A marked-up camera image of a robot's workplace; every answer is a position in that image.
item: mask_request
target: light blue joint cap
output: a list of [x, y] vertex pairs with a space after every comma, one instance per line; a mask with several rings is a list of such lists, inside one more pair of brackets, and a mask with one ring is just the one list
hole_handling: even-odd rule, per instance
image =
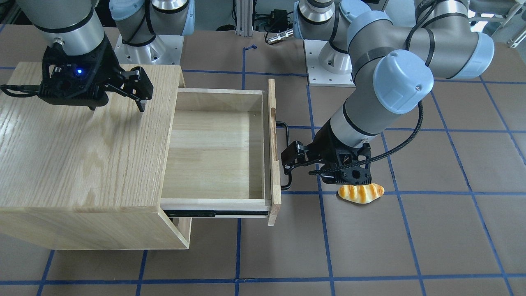
[[380, 19], [386, 19], [392, 23], [389, 16], [383, 11], [367, 11], [357, 16], [347, 30], [347, 47], [358, 32], [365, 26]]
[[144, 4], [144, 0], [110, 0], [109, 11], [114, 21], [122, 21], [136, 13]]
[[292, 29], [294, 30], [294, 38], [303, 39], [301, 30], [299, 29], [299, 14], [298, 14], [299, 1], [294, 2], [294, 21], [292, 23]]
[[372, 83], [387, 110], [406, 114], [433, 88], [433, 73], [416, 54], [395, 50], [376, 65]]
[[188, 0], [188, 13], [186, 15], [186, 23], [185, 28], [183, 29], [183, 33], [181, 36], [188, 36], [194, 33], [195, 29], [195, 10], [196, 6], [194, 3], [194, 0]]
[[371, 8], [361, 0], [341, 0], [340, 11], [343, 17], [352, 23], [360, 14], [371, 11]]
[[479, 41], [475, 47], [475, 51], [469, 58], [464, 68], [451, 79], [468, 79], [475, 78], [484, 73], [493, 60], [493, 53], [495, 52], [495, 44], [490, 36], [477, 32], [479, 34]]

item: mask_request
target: wooden box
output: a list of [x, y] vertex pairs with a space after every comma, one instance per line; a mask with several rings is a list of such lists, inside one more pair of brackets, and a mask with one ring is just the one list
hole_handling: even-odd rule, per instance
[[[274, 81], [190, 89], [179, 66], [143, 67], [144, 113], [110, 93], [94, 112], [0, 96], [0, 232], [60, 250], [187, 249], [193, 216], [274, 224]], [[38, 84], [41, 69], [20, 63], [9, 83]]]

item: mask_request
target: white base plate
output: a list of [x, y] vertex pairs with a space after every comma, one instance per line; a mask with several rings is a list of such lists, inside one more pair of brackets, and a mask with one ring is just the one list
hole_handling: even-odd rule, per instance
[[356, 87], [351, 74], [335, 74], [321, 66], [318, 56], [327, 41], [305, 40], [305, 62], [309, 85]]
[[[183, 42], [185, 40], [184, 36], [171, 36], [171, 35], [159, 35], [161, 40], [166, 44], [170, 50], [168, 54], [163, 55], [161, 58], [156, 59], [152, 62], [154, 65], [180, 65], [181, 64], [181, 54], [183, 53]], [[117, 40], [117, 45], [115, 46], [115, 54], [117, 59], [121, 64], [131, 64], [128, 59], [128, 55], [124, 51], [123, 37], [119, 35]]]

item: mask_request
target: drawer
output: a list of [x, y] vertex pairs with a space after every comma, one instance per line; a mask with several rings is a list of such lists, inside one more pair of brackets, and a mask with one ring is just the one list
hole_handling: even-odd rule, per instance
[[268, 217], [281, 206], [274, 80], [268, 92], [180, 88], [160, 207], [174, 217]]

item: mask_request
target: croissant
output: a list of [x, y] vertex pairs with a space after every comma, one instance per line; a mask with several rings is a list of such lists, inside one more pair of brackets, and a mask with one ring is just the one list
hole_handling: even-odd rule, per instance
[[383, 187], [378, 184], [343, 185], [338, 190], [338, 195], [344, 200], [364, 204], [381, 197], [384, 192]]

